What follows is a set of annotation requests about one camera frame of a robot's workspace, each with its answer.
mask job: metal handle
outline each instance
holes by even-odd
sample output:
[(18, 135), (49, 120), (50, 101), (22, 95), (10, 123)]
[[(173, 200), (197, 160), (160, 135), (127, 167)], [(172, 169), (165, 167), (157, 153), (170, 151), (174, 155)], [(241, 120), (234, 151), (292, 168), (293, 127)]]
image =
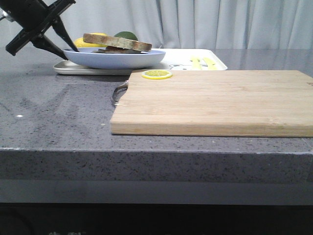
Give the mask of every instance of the metal handle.
[(111, 103), (113, 106), (117, 106), (118, 105), (118, 102), (119, 102), (119, 99), (117, 98), (117, 95), (121, 92), (121, 91), (124, 91), (124, 90), (127, 90), (128, 88), (128, 80), (125, 81), (122, 85), (118, 86), (115, 88), (113, 94), (112, 94), (112, 97), (111, 97)]

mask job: blue plate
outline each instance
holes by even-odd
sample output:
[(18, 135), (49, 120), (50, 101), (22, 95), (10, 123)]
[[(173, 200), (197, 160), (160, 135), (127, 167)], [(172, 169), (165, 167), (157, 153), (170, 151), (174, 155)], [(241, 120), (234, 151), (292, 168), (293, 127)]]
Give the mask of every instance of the blue plate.
[(161, 62), (165, 51), (154, 50), (140, 54), (106, 54), (94, 53), (99, 47), (81, 47), (79, 52), (72, 49), (63, 50), (65, 56), (73, 63), (96, 69), (141, 69)]

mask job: lime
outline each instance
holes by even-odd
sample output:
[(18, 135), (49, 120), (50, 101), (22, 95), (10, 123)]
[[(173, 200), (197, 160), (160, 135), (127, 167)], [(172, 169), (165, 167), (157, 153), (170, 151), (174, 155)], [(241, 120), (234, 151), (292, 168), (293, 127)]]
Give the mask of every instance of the lime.
[(167, 70), (147, 70), (142, 72), (141, 76), (148, 79), (161, 80), (169, 78), (173, 74)]
[(126, 39), (138, 41), (138, 38), (136, 37), (136, 35), (134, 35), (132, 32), (128, 32), (128, 31), (119, 32), (119, 33), (115, 34), (114, 37), (126, 38)]
[[(106, 36), (105, 33), (92, 33), (92, 34)], [(74, 41), (74, 44), (76, 47), (107, 47), (107, 45), (103, 45), (103, 44), (85, 43), (82, 37), (76, 39)]]

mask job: bread slice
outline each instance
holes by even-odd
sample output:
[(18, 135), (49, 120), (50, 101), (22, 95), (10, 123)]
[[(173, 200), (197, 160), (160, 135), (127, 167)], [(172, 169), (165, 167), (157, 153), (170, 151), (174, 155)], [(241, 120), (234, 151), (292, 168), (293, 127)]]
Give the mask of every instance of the bread slice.
[(84, 33), (83, 40), (85, 43), (103, 44), (111, 47), (132, 49), (137, 51), (150, 51), (152, 48), (152, 44), (149, 43), (143, 43), (126, 38), (96, 35), (91, 33)]

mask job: green fruit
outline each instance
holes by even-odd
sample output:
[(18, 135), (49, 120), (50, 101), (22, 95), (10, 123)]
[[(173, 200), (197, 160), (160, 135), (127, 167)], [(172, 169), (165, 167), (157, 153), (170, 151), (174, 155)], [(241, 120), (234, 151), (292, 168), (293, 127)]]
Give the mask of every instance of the green fruit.
[(126, 38), (126, 39), (138, 41), (138, 38), (136, 37), (136, 35), (134, 35), (132, 32), (128, 32), (128, 31), (119, 32), (119, 33), (115, 34), (114, 37)]

